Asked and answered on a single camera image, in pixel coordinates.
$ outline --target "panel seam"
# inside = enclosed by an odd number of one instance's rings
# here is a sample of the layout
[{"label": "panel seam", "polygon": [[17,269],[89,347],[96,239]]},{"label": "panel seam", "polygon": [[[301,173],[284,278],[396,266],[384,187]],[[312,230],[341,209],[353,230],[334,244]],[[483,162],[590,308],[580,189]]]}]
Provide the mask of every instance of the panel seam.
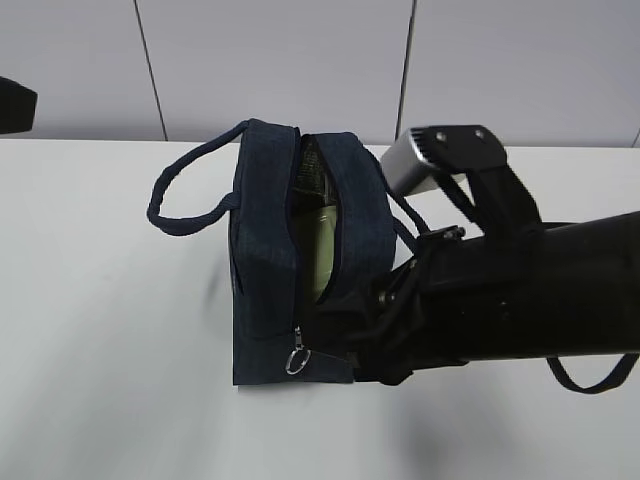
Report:
[{"label": "panel seam", "polygon": [[138,6],[138,0],[133,0],[133,7],[136,11],[136,18],[138,19],[138,28],[140,29],[140,38],[142,39],[142,48],[144,49],[144,57],[147,61],[147,68],[149,69],[149,78],[151,79],[151,88],[153,89],[153,96],[156,101],[156,108],[158,109],[158,115],[160,116],[160,125],[162,127],[162,136],[165,141],[169,141],[167,135],[167,127],[164,123],[164,115],[162,114],[162,108],[160,107],[160,97],[158,96],[158,88],[156,87],[156,79],[153,75],[153,68],[151,67],[151,58],[149,57],[149,47],[147,46],[147,39],[144,35],[144,28],[142,27],[142,18],[140,17],[140,7]]}]

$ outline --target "denim bag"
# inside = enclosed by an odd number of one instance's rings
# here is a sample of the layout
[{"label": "denim bag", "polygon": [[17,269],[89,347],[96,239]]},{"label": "denim bag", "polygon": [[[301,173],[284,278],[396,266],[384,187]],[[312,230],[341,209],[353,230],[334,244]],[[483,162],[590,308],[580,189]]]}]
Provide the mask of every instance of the denim bag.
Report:
[{"label": "denim bag", "polygon": [[[199,217],[160,216],[163,195],[180,171],[241,134],[233,188],[218,206]],[[153,188],[147,217],[169,235],[191,235],[230,212],[234,385],[353,382],[353,368],[342,359],[296,350],[296,327],[308,302],[303,298],[304,268],[292,212],[298,208],[298,192],[308,186],[305,182],[317,183],[314,172],[319,169],[330,179],[337,210],[331,274],[316,300],[322,303],[387,273],[396,235],[410,248],[415,241],[392,216],[387,193],[393,194],[379,163],[355,135],[301,137],[298,128],[247,120],[178,159]],[[404,198],[394,199],[419,231],[426,230]],[[296,353],[303,358],[294,359]],[[292,360],[298,365],[292,366]]]}]

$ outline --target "fabric strap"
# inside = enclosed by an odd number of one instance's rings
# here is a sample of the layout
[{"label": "fabric strap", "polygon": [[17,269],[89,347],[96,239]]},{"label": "fabric strap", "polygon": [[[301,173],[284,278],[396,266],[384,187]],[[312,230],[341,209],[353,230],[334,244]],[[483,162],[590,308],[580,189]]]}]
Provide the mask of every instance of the fabric strap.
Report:
[{"label": "fabric strap", "polygon": [[569,374],[565,370],[559,358],[547,358],[547,363],[549,364],[549,368],[551,368],[553,376],[556,377],[556,380],[558,380],[560,385],[564,388],[571,390],[572,392],[594,395],[596,393],[602,393],[607,390],[618,388],[622,385],[629,376],[629,373],[631,373],[633,366],[638,361],[638,357],[639,355],[637,353],[627,353],[623,355],[611,373],[600,383],[591,387],[581,387],[575,383],[571,377],[569,377]]},{"label": "fabric strap", "polygon": [[247,129],[248,124],[248,121],[239,123],[233,129],[223,133],[218,138],[191,150],[189,153],[176,160],[172,165],[169,165],[164,169],[153,186],[151,200],[149,201],[149,207],[147,208],[147,218],[153,225],[158,227],[167,235],[173,235],[175,237],[191,235],[217,222],[229,210],[233,210],[240,206],[240,192],[233,191],[225,195],[213,210],[209,213],[205,213],[204,215],[188,218],[167,218],[160,216],[160,206],[164,200],[164,194],[178,174],[201,156],[211,153],[231,142]]}]

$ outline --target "table surface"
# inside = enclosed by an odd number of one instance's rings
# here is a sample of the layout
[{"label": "table surface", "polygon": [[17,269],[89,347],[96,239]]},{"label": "table surface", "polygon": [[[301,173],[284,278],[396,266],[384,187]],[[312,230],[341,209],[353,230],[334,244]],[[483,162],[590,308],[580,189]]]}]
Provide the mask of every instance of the table surface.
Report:
[{"label": "table surface", "polygon": [[[145,218],[155,178],[193,146],[0,140],[0,478],[637,478],[638,372],[595,397],[544,360],[395,388],[233,387],[226,222],[171,238]],[[163,212],[210,210],[237,150],[185,171]],[[547,221],[640,207],[639,149],[509,154]],[[466,226],[440,192],[410,201],[432,227]],[[568,364],[589,384],[614,362]]]}]

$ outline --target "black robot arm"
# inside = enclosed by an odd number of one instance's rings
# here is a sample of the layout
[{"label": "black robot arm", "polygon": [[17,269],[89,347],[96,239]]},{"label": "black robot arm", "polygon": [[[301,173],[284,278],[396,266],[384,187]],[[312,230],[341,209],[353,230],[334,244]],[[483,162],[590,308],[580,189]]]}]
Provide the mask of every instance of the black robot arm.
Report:
[{"label": "black robot arm", "polygon": [[486,128],[430,127],[415,140],[437,185],[484,236],[423,232],[404,265],[319,305],[302,325],[305,346],[349,360],[358,380],[391,385],[419,369],[535,357],[574,391],[620,385],[635,353],[588,388],[558,357],[640,352],[640,212],[545,224]]}]

